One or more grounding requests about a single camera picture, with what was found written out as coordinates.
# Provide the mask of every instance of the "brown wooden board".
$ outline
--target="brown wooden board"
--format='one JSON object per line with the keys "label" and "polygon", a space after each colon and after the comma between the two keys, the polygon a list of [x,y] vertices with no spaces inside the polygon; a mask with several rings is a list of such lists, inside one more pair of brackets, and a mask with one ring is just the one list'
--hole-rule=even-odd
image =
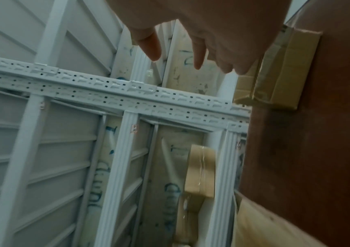
{"label": "brown wooden board", "polygon": [[326,245],[350,246],[350,0],[311,0],[297,18],[323,36],[298,110],[254,107],[240,191]]}

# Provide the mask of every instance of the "hand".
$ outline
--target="hand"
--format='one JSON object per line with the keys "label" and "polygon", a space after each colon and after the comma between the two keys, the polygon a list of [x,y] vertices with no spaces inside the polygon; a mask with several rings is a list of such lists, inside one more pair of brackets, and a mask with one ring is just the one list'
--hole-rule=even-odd
{"label": "hand", "polygon": [[209,56],[245,74],[274,41],[291,0],[107,0],[133,40],[153,61],[161,56],[154,27],[179,19],[192,40],[194,67]]}

